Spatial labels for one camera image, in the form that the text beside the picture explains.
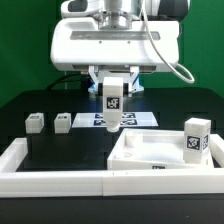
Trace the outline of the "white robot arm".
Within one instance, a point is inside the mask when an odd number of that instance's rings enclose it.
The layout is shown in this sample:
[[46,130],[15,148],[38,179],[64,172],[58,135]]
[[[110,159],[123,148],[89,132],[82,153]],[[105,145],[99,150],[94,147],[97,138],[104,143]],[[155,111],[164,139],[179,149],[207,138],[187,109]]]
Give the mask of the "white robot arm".
[[178,68],[180,22],[190,0],[66,0],[56,25],[51,61],[61,71],[82,71],[97,93],[106,77],[121,77],[142,91],[141,73]]

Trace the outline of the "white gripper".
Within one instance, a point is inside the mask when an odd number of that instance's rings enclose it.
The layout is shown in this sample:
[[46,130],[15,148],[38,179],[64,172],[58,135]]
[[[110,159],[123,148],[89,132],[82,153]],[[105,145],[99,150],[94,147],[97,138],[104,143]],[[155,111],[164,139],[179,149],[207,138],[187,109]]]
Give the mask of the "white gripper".
[[61,20],[53,34],[51,60],[62,71],[88,68],[92,85],[88,92],[103,95],[99,68],[122,70],[124,94],[140,90],[139,67],[143,71],[167,72],[179,61],[179,23],[176,21],[134,21],[129,30],[98,27],[91,17]]

